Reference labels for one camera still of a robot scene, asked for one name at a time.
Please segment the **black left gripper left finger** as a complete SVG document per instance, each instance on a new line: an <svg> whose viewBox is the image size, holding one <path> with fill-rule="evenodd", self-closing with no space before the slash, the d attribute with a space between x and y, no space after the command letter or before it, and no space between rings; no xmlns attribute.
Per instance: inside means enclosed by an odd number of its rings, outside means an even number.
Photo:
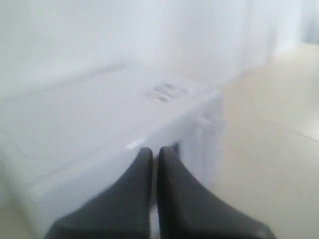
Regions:
<svg viewBox="0 0 319 239"><path fill-rule="evenodd" d="M148 239L153 152L141 148L125 173L80 209L58 219L48 239Z"/></svg>

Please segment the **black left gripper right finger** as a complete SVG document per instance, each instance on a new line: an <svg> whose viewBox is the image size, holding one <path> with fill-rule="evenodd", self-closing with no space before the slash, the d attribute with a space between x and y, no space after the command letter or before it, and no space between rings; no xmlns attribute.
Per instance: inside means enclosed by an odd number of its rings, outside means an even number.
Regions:
<svg viewBox="0 0 319 239"><path fill-rule="evenodd" d="M162 239L272 239L270 228L207 190L171 147L158 157L157 203Z"/></svg>

